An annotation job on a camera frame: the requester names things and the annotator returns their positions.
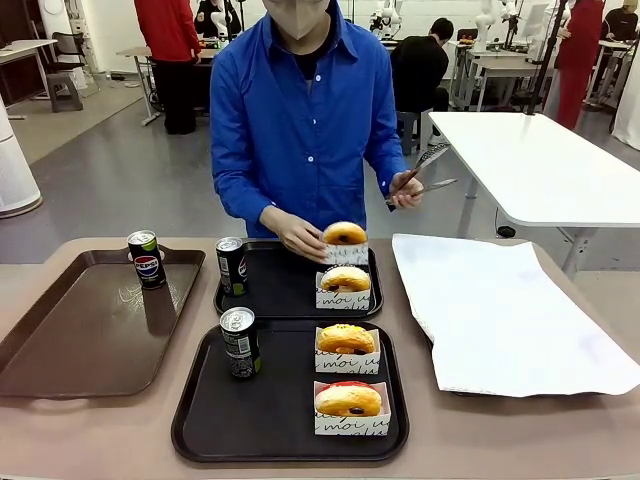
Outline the person's right hand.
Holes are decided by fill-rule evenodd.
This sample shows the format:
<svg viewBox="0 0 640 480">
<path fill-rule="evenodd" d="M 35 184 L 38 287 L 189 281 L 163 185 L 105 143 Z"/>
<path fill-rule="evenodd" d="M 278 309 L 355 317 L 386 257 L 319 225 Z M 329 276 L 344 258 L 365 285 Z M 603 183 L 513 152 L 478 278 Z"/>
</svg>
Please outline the person's right hand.
<svg viewBox="0 0 640 480">
<path fill-rule="evenodd" d="M 259 220 L 291 252 L 316 263 L 325 262 L 326 245 L 322 232 L 306 220 L 273 205 L 262 210 Z"/>
</svg>

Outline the person's left hand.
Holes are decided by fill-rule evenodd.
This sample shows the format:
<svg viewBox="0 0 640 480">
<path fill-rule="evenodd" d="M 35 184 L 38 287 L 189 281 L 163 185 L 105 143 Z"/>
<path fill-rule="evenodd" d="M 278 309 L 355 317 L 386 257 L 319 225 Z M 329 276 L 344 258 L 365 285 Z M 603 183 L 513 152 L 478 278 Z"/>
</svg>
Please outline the person's left hand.
<svg viewBox="0 0 640 480">
<path fill-rule="evenodd" d="M 411 171 L 396 173 L 392 179 L 388 204 L 397 209 L 416 207 L 422 197 L 423 184 Z"/>
</svg>

